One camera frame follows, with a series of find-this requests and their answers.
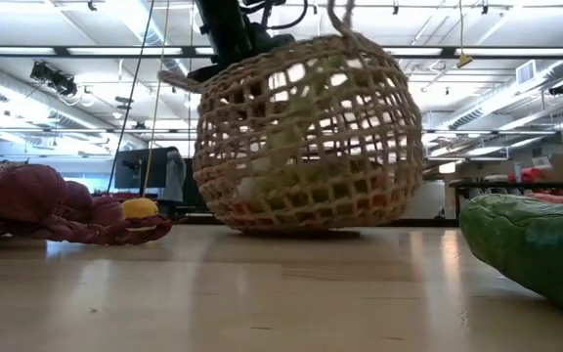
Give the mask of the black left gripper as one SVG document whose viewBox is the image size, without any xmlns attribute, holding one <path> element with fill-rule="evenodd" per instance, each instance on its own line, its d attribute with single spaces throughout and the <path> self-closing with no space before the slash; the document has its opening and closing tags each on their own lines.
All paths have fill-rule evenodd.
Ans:
<svg viewBox="0 0 563 352">
<path fill-rule="evenodd" d="M 205 82 L 225 66 L 293 42 L 291 34 L 271 34 L 277 27 L 268 25 L 272 9 L 284 3 L 285 0 L 195 0 L 202 20 L 199 31 L 210 41 L 215 65 L 194 69 L 187 77 Z"/>
</svg>

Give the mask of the green celery bunch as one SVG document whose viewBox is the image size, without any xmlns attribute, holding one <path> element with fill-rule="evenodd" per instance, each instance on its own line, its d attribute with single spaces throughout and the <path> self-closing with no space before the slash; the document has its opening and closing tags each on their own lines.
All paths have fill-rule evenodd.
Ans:
<svg viewBox="0 0 563 352">
<path fill-rule="evenodd" d="M 339 154 L 322 140 L 321 122 L 337 121 L 330 114 L 331 98 L 349 84 L 331 84 L 331 71 L 341 65 L 338 57 L 318 59 L 304 67 L 304 75 L 287 88 L 284 100 L 260 99 L 238 113 L 238 120 L 254 134 L 249 143 L 258 148 L 249 153 L 249 173 L 237 184 L 237 198 L 261 197 L 281 207 L 283 190 L 299 205 L 368 190 L 363 178 L 367 164 Z"/>
</svg>

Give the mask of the yellow lemon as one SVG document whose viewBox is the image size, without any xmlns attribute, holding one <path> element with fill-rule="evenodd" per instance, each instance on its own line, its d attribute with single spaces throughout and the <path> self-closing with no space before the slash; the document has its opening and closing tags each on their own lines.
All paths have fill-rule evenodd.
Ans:
<svg viewBox="0 0 563 352">
<path fill-rule="evenodd" d="M 159 214 L 157 204 L 149 198 L 130 198 L 121 206 L 124 219 L 143 219 Z"/>
</svg>

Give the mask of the woven straw basket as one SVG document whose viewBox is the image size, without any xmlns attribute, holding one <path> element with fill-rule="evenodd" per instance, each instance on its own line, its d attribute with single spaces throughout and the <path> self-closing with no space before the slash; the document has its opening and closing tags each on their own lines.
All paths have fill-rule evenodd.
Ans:
<svg viewBox="0 0 563 352">
<path fill-rule="evenodd" d="M 352 27 L 355 0 L 346 0 L 345 13 L 328 12 L 331 35 L 288 44 L 232 64 L 202 83 L 162 71 L 159 79 L 199 97 L 193 157 L 194 177 L 210 211 L 232 229 L 252 231 L 327 230 L 376 226 L 398 219 L 421 183 L 424 151 L 422 118 L 407 77 L 379 45 Z M 335 93 L 330 114 L 322 121 L 322 138 L 339 154 L 362 160 L 365 193 L 304 205 L 279 193 L 284 205 L 265 198 L 240 199 L 235 190 L 249 173 L 254 135 L 238 120 L 251 104 L 284 100 L 287 88 L 304 75 L 304 67 L 318 59 L 338 57 L 331 71 L 332 85 L 347 80 Z"/>
</svg>

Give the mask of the purple grape string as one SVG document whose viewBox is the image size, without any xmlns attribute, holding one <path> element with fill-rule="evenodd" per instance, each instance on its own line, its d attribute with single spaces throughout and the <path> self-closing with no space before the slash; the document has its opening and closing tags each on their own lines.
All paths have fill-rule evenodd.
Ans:
<svg viewBox="0 0 563 352">
<path fill-rule="evenodd" d="M 52 242 L 128 245 L 156 241 L 173 223 L 161 215 L 124 219 L 120 200 L 91 196 L 41 164 L 0 163 L 0 236 Z"/>
</svg>

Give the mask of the green cucumber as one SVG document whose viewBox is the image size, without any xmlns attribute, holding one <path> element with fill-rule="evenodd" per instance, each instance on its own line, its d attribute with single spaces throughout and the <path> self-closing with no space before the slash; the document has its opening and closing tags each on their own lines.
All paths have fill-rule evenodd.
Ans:
<svg viewBox="0 0 563 352">
<path fill-rule="evenodd" d="M 563 308 L 563 203 L 482 195 L 458 223 L 475 257 Z"/>
</svg>

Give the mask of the person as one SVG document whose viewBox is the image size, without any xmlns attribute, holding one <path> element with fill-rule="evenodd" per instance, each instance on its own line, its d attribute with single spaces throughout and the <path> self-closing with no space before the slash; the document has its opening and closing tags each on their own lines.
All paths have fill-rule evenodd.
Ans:
<svg viewBox="0 0 563 352">
<path fill-rule="evenodd" d="M 183 201 L 183 187 L 186 180 L 186 163 L 175 147 L 167 149 L 166 179 L 163 197 L 173 201 Z"/>
</svg>

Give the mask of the black computer monitor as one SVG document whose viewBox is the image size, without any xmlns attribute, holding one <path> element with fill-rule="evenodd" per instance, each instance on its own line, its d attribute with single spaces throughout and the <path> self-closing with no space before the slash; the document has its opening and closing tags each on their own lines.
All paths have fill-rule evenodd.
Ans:
<svg viewBox="0 0 563 352">
<path fill-rule="evenodd" d="M 117 189 L 164 188 L 168 149 L 119 152 L 115 159 L 114 186 Z"/>
</svg>

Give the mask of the black ceiling spotlight cluster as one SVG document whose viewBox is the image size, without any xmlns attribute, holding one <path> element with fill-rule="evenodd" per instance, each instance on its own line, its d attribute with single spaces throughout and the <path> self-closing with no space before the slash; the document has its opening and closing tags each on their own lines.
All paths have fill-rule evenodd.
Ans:
<svg viewBox="0 0 563 352">
<path fill-rule="evenodd" d="M 48 66 L 45 62 L 35 62 L 29 77 L 54 89 L 61 96 L 73 97 L 77 94 L 74 77 Z"/>
</svg>

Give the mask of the yellow hanging tag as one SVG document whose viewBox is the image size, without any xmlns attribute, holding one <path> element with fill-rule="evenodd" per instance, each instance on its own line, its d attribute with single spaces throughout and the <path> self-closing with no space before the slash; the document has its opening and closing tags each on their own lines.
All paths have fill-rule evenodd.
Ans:
<svg viewBox="0 0 563 352">
<path fill-rule="evenodd" d="M 455 64 L 457 68 L 463 68 L 473 61 L 473 58 L 465 53 L 464 49 L 464 13 L 462 0 L 457 1 L 459 13 L 459 45 L 458 45 L 458 61 Z"/>
</svg>

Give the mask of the white air vent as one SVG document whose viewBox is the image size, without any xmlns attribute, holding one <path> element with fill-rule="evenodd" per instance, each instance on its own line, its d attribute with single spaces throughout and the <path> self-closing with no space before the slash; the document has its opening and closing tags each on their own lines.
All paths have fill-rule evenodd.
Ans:
<svg viewBox="0 0 563 352">
<path fill-rule="evenodd" d="M 537 76 L 537 61 L 529 60 L 515 69 L 516 81 L 519 85 L 534 82 Z"/>
</svg>

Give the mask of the red object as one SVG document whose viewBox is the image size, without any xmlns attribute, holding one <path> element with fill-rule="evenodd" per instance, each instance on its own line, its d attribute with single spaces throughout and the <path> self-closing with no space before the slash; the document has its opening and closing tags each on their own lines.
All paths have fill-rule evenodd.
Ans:
<svg viewBox="0 0 563 352">
<path fill-rule="evenodd" d="M 520 173 L 512 172 L 507 176 L 511 183 L 540 183 L 546 181 L 545 172 L 539 168 L 524 168 Z"/>
</svg>

